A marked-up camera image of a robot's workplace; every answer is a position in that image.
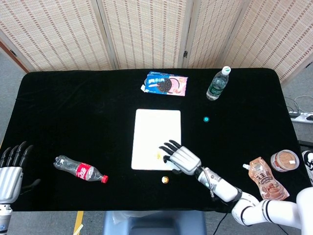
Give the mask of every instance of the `table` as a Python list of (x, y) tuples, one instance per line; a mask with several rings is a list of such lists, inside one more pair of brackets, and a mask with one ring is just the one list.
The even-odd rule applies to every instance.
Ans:
[[(310, 186), (273, 70), (233, 69), (216, 101), (208, 101), (205, 93), (218, 69), (155, 70), (188, 76), (186, 97), (141, 91), (149, 71), (32, 72), (23, 78), (1, 150), (25, 140), (33, 144), (23, 185), (42, 181), (18, 198), (15, 211), (226, 211), (193, 176), (131, 169), (139, 108), (180, 110), (182, 144), (203, 166), (260, 200), (242, 164), (259, 156), (269, 164), (282, 149), (294, 151), (301, 161), (293, 171), (273, 170), (290, 193), (287, 200), (295, 202), (297, 193)], [(108, 183), (85, 182), (55, 169), (54, 158), (61, 154), (95, 166), (109, 176)], [(170, 179), (166, 185), (163, 176)]]

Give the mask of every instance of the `robot finger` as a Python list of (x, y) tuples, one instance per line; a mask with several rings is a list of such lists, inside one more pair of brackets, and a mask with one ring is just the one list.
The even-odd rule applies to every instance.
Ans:
[(12, 159), (13, 159), (13, 156), (15, 155), (15, 151), (17, 150), (19, 146), (16, 145), (14, 148), (12, 148), (10, 154), (9, 154), (9, 158), (8, 158), (8, 161), (6, 162), (6, 166), (11, 166), (11, 163), (12, 163)]
[(8, 153), (11, 150), (11, 147), (8, 147), (2, 154), (0, 159), (0, 168), (4, 167), (5, 159), (8, 157)]
[(19, 167), (22, 167), (22, 168), (24, 167), (25, 162), (27, 160), (27, 157), (28, 157), (30, 151), (33, 149), (33, 147), (34, 146), (31, 145), (24, 151), (23, 156), (22, 156), (21, 161), (20, 161), (20, 164), (19, 164)]
[(174, 151), (174, 152), (176, 152), (178, 149), (175, 147), (175, 146), (173, 146), (173, 145), (171, 145), (170, 143), (164, 143), (164, 145), (166, 145), (167, 147), (169, 147), (172, 151)]
[(15, 154), (12, 166), (17, 166), (18, 165), (18, 160), (19, 160), (19, 158), (21, 156), (22, 149), (24, 148), (25, 145), (26, 145), (26, 141), (24, 141), (23, 143), (20, 144), (18, 150), (16, 151), (16, 154)]
[(160, 149), (164, 150), (167, 154), (172, 155), (174, 152), (164, 146), (160, 146)]
[(181, 145), (179, 143), (177, 143), (174, 140), (169, 140), (170, 143), (172, 143), (176, 148), (181, 148)]
[(165, 156), (163, 157), (163, 161), (164, 161), (164, 163), (166, 163), (167, 161), (170, 161), (170, 156), (165, 155)]

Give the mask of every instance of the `floor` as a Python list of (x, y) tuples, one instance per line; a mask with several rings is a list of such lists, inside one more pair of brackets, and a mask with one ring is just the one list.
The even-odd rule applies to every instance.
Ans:
[[(16, 68), (11, 61), (0, 54), (0, 143), (13, 110), (15, 98), (24, 73)], [(295, 99), (299, 95), (313, 95), (313, 65), (302, 71), (293, 81), (283, 86), (286, 97)], [(286, 99), (286, 103), (291, 108), (293, 102)], [(308, 98), (298, 101), (299, 106), (304, 110), (312, 110), (313, 102)], [(304, 123), (294, 123), (294, 129), (299, 140), (313, 142), (313, 125)], [(100, 235), (102, 231), (104, 211), (85, 211), (82, 224), (84, 225), (81, 235)], [(58, 212), (13, 212), (8, 235), (69, 235), (73, 234), (76, 221), (76, 211)], [(213, 234), (218, 222), (224, 216), (222, 213), (205, 212), (207, 234)], [(299, 235), (300, 230), (282, 226), (289, 235)], [(251, 227), (244, 227), (235, 222), (231, 215), (227, 215), (221, 223), (217, 235), (249, 234), (268, 235), (284, 234), (284, 232), (274, 224), (264, 223)]]

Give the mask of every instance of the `oreo package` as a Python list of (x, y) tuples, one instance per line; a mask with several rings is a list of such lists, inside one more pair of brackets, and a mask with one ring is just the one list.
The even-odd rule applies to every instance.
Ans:
[(145, 80), (144, 92), (185, 96), (188, 77), (149, 72)]

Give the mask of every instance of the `white board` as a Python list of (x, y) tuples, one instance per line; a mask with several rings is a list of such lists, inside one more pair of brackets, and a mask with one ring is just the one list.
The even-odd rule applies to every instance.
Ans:
[(166, 153), (159, 147), (168, 140), (181, 144), (180, 111), (137, 109), (132, 169), (178, 170), (170, 161), (163, 161)]

